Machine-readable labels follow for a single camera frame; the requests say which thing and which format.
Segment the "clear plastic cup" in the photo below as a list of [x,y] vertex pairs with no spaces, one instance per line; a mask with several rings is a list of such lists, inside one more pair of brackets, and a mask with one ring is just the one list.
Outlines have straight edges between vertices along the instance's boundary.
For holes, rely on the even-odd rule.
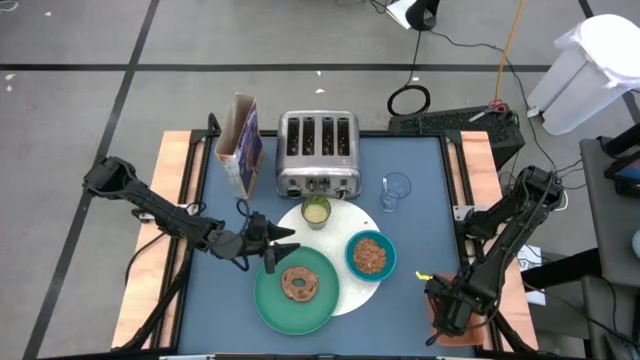
[[386,212],[394,212],[398,208],[401,199],[411,193],[411,181],[399,172],[392,172],[382,178],[382,194],[380,203]]

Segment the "small cup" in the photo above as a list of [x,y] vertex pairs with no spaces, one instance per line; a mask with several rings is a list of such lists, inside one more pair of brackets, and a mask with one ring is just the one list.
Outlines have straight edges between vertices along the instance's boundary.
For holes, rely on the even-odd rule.
[[398,208],[398,202],[411,193],[411,180],[402,173],[392,172],[382,178],[382,193],[380,204],[382,210],[394,212]]
[[311,196],[306,198],[300,209],[302,211],[302,217],[313,230],[324,228],[331,215],[331,204],[324,196]]

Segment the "toaster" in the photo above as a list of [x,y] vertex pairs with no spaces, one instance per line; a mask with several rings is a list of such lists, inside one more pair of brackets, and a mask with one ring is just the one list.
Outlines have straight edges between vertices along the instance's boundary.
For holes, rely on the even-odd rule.
[[350,111],[289,111],[278,123],[276,191],[349,199],[362,188],[360,130]]

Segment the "black stand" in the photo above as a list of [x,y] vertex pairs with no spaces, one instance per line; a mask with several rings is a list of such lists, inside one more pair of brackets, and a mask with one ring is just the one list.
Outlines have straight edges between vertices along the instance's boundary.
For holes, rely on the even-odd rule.
[[538,289],[578,281],[586,275],[600,277],[602,276],[600,252],[598,248],[593,248],[562,260],[523,271],[521,274],[522,281]]
[[405,17],[412,28],[429,31],[436,26],[436,13],[440,0],[418,0],[407,9]]

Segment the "white trash bin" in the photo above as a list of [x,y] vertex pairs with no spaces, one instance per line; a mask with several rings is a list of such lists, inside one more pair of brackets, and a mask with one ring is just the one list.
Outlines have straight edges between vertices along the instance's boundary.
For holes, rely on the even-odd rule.
[[562,135],[640,87],[640,28],[617,15],[589,18],[555,41],[564,49],[527,98]]

